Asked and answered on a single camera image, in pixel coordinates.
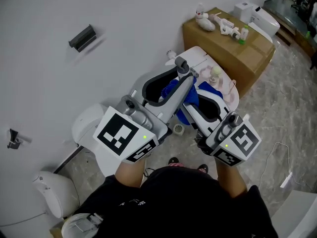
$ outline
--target person's right arm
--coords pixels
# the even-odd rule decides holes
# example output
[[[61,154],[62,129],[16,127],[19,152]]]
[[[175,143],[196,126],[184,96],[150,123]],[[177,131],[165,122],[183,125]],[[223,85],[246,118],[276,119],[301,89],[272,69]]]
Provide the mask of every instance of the person's right arm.
[[[238,169],[230,167],[216,160],[218,181],[220,186],[229,193],[232,198],[247,193],[248,189]]]

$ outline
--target toilet bowl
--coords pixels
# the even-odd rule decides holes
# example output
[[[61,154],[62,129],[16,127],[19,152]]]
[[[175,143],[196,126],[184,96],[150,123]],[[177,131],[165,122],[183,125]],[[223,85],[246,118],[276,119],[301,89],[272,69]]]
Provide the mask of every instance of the toilet bowl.
[[[280,29],[279,23],[258,5],[254,4],[252,9],[251,22],[273,37]]]
[[[79,115],[72,127],[74,141],[95,154],[97,164],[105,177],[113,175],[121,163],[93,138],[106,111],[107,107],[94,104]]]
[[[78,209],[79,198],[71,179],[40,171],[33,180],[33,185],[44,196],[55,217],[67,217]]]
[[[272,38],[270,35],[268,35],[265,31],[263,31],[260,27],[258,27],[255,23],[250,23],[248,26],[252,27],[254,30],[256,30],[258,33],[262,34],[265,38],[267,38],[271,43],[273,43]]]

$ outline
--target black t-shirt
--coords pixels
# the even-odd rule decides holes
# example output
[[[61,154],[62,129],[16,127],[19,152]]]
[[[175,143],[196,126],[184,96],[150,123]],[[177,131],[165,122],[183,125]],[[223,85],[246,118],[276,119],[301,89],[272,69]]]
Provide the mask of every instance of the black t-shirt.
[[[183,167],[158,169],[141,188],[124,186],[109,176],[77,213],[97,213],[104,218],[98,238],[114,236],[113,230],[118,235],[141,234],[144,229],[150,236],[164,231],[190,236],[278,237],[258,187],[232,199],[208,174]]]

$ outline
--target person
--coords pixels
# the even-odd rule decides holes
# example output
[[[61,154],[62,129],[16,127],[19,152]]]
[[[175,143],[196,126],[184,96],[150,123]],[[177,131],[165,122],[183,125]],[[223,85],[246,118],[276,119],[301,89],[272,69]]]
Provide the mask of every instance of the person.
[[[207,165],[189,169],[174,157],[142,183],[145,162],[146,158],[132,165],[122,162],[115,175],[107,177],[74,213],[102,217],[94,237],[140,234],[142,230],[151,236],[164,232],[278,237],[258,187],[248,191],[236,167],[216,159],[215,180],[208,175]]]

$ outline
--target black wall fixture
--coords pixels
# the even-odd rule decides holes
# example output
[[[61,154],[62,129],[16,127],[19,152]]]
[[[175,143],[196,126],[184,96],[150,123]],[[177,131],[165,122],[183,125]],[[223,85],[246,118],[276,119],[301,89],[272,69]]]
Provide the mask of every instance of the black wall fixture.
[[[96,33],[91,25],[84,29],[74,39],[69,42],[70,47],[81,52],[85,47],[91,44],[96,39]]]

